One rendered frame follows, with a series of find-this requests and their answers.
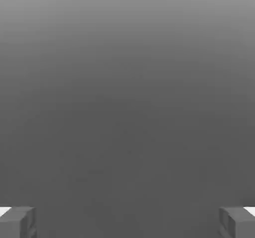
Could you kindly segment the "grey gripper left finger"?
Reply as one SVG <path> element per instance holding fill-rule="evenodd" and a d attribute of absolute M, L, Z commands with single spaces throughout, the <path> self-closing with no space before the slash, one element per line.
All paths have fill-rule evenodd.
<path fill-rule="evenodd" d="M 36 208 L 0 207 L 0 238 L 37 238 Z"/>

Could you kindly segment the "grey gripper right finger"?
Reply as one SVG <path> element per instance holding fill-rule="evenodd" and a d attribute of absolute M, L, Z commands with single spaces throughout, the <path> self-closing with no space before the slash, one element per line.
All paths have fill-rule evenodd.
<path fill-rule="evenodd" d="M 255 207 L 220 207 L 219 238 L 255 238 Z"/>

